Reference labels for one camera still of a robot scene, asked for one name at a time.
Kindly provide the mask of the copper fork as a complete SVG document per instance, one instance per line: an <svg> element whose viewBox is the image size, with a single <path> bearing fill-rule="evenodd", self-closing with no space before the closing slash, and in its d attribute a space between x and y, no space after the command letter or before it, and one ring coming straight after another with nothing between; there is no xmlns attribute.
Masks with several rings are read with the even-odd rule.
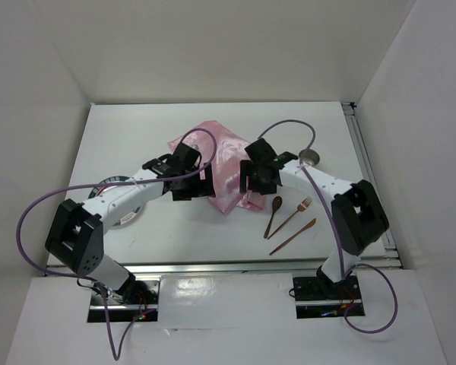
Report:
<svg viewBox="0 0 456 365"><path fill-rule="evenodd" d="M300 202L296 208L296 210L283 222L280 224L280 226L273 232L270 233L268 236L268 239L270 239L272 236L277 234L283 227L285 227L299 212L304 212L312 203L311 198L306 198L302 202Z"/></svg>

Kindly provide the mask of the metal cup cork sleeve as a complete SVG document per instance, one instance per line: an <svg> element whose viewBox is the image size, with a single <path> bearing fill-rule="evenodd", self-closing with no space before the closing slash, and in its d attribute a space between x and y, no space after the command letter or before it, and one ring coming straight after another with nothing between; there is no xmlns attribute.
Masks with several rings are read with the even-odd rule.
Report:
<svg viewBox="0 0 456 365"><path fill-rule="evenodd" d="M299 159L303 163L308 164L311 167L316 167L320 163L319 154L310 148L305 148L301 150L299 152Z"/></svg>

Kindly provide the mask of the pink floral satin cloth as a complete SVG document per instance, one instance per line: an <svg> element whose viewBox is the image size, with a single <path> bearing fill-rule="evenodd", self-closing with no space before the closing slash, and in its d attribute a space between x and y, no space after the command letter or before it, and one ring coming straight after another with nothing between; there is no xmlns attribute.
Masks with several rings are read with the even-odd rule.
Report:
<svg viewBox="0 0 456 365"><path fill-rule="evenodd" d="M215 120L205 121L196 126L197 131L186 138L178 137L168 143L170 150L183 143L201 152L202 161L209 160L213 152L214 136L217 148L212 163L213 184L216 196L209 202L222 214L229 214L234 208L244 208L250 211L262 211L265 208L265 197L254 192L242 194L239 192L241 160L248 158L245 148L249 142L240 138Z"/></svg>

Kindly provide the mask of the copper spoon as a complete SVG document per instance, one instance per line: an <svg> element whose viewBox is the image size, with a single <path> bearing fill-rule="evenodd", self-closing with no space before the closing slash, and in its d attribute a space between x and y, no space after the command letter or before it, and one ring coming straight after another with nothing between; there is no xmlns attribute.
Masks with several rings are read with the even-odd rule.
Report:
<svg viewBox="0 0 456 365"><path fill-rule="evenodd" d="M268 221L268 225L266 226L265 232L264 232L264 238L267 239L269 236L269 233L271 231L271 225L273 223L274 215L276 212L280 209L281 205L283 204L283 199L281 196L276 196L271 204L271 216L270 220Z"/></svg>

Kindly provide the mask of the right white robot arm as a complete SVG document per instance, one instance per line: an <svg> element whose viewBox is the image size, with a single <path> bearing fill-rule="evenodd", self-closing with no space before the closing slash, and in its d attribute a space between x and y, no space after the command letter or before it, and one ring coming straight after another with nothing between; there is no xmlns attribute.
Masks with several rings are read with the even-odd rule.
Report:
<svg viewBox="0 0 456 365"><path fill-rule="evenodd" d="M252 142L245 152L249 158L240 161L241 193L273 195L285 187L321 203L336 248L318 269L316 288L325 298L335 297L367 246L389 228L375 188L364 179L354 183L331 176L290 152L277 154L263 138Z"/></svg>

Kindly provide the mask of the copper knife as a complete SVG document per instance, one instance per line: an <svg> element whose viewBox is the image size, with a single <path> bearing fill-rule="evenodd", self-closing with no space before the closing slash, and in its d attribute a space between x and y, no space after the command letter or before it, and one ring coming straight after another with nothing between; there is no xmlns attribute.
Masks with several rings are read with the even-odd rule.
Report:
<svg viewBox="0 0 456 365"><path fill-rule="evenodd" d="M281 250L282 248L284 248L287 244L289 244L292 240L294 240L296 237L298 237L298 235L300 235L301 233L309 230L310 228L312 228L317 222L317 219L314 218L312 219L310 222L308 222L303 228L301 228L300 230L298 230L296 233L294 233L292 236L290 236L289 238L287 238L286 240L284 240L280 245L278 245L276 248L274 248L270 253L269 255L272 256L274 253L278 252L279 250Z"/></svg>

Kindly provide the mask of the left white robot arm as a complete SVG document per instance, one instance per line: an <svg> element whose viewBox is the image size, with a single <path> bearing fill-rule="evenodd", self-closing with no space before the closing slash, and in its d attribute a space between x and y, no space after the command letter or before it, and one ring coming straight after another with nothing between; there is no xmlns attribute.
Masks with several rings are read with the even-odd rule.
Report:
<svg viewBox="0 0 456 365"><path fill-rule="evenodd" d="M171 154L143 164L126 181L83 202L71 199L58 207L46 249L79 278L91 278L117 303L131 303L144 289L123 265L104 252L104 235L136 208L170 193L175 201L215 195L211 163L179 143Z"/></svg>

